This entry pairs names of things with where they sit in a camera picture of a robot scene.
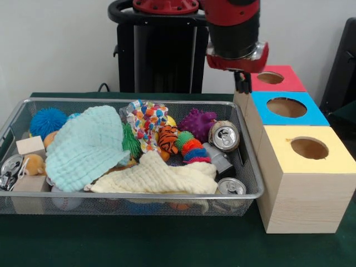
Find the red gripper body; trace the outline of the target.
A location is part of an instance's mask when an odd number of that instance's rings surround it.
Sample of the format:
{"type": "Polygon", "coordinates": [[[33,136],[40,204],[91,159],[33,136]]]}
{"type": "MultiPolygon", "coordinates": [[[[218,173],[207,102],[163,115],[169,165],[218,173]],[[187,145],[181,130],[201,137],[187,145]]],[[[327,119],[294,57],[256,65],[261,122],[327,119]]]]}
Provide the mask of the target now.
{"type": "Polygon", "coordinates": [[[209,41],[206,49],[206,59],[208,65],[213,69],[244,71],[247,73],[260,73],[263,71],[269,55],[269,44],[267,42],[257,42],[252,53],[237,59],[225,59],[218,56],[214,51],[212,42],[209,41]]]}

